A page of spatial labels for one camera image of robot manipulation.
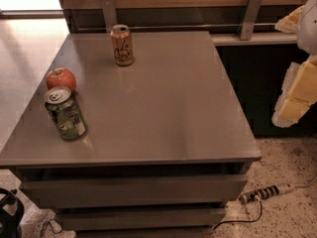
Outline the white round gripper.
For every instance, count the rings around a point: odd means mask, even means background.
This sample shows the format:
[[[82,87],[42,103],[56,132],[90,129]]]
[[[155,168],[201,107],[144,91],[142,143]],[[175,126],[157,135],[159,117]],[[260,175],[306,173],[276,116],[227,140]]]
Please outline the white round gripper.
[[[317,55],[317,0],[307,0],[278,20],[274,28],[286,34],[297,33],[297,46],[309,55]],[[317,56],[310,56],[302,64],[292,62],[281,90],[271,121],[276,127],[288,128],[317,102]]]

